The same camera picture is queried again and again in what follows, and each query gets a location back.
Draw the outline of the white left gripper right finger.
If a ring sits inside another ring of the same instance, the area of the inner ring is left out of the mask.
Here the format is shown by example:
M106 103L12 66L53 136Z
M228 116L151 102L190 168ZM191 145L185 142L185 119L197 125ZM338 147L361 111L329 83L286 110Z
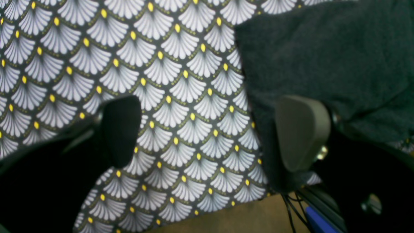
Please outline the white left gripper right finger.
M276 100L275 124L283 165L289 172L305 172L327 154L330 113L320 101L297 95Z

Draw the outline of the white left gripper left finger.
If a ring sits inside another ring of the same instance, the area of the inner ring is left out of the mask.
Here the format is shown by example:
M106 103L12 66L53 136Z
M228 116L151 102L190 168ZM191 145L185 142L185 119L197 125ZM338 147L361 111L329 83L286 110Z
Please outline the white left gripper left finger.
M99 106L94 117L96 145L108 167L124 168L132 160L141 119L141 103L134 95Z

